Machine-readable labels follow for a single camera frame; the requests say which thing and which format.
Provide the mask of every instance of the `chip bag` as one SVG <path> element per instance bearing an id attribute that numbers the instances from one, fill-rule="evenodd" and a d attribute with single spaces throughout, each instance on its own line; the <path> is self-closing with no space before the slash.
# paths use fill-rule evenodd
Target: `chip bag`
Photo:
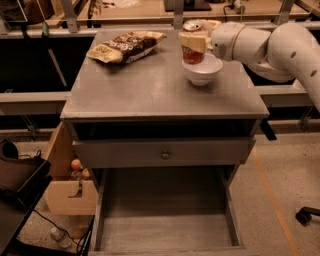
<path id="1" fill-rule="evenodd" d="M 161 32 L 130 32 L 97 45 L 87 56 L 104 63 L 131 63 L 149 54 L 164 38 Z"/>

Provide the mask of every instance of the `soda can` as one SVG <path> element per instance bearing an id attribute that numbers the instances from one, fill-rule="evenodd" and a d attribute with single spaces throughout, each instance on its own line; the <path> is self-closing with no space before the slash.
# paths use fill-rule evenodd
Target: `soda can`
<path id="1" fill-rule="evenodd" d="M 200 20 L 188 20 L 183 24 L 182 32 L 198 32 L 205 30 L 202 22 Z M 197 52 L 186 46 L 182 47 L 183 60 L 187 64 L 197 64 L 203 60 L 203 53 Z"/>

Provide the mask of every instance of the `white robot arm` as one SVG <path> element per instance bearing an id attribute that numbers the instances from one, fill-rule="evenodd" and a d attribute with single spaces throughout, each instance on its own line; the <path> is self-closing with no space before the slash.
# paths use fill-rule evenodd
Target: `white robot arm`
<path id="1" fill-rule="evenodd" d="M 240 61 L 261 77 L 297 78 L 320 111 L 320 46 L 306 28 L 285 23 L 270 32 L 227 22 L 213 30 L 211 41 L 216 57 Z"/>

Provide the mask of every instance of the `gray floor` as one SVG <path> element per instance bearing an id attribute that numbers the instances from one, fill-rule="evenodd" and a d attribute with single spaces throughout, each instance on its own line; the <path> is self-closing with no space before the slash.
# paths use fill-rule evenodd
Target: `gray floor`
<path id="1" fill-rule="evenodd" d="M 259 131 L 245 165 L 231 184 L 236 222 L 244 245 L 262 256 L 320 255 L 320 218 L 302 226 L 295 214 L 303 206 L 320 208 L 320 121 L 311 120 L 306 132 L 297 121 L 273 121 L 277 140 Z M 45 150 L 46 138 L 32 142 L 25 135 L 17 146 L 33 154 Z M 44 200 L 36 208 L 70 233 L 77 216 L 52 216 Z M 58 248 L 50 238 L 52 224 L 32 214 L 19 235 L 27 243 Z"/>

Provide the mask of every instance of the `cardboard box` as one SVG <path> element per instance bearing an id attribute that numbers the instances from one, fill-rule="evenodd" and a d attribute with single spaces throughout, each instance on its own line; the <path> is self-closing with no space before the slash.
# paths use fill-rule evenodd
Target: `cardboard box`
<path id="1" fill-rule="evenodd" d="M 71 197 L 77 194 L 79 181 L 70 180 L 70 163 L 75 152 L 70 132 L 62 122 L 52 133 L 43 157 L 51 163 L 49 174 L 53 177 L 44 193 L 51 214 L 95 215 L 98 193 L 93 181 L 84 180 L 81 197 Z"/>

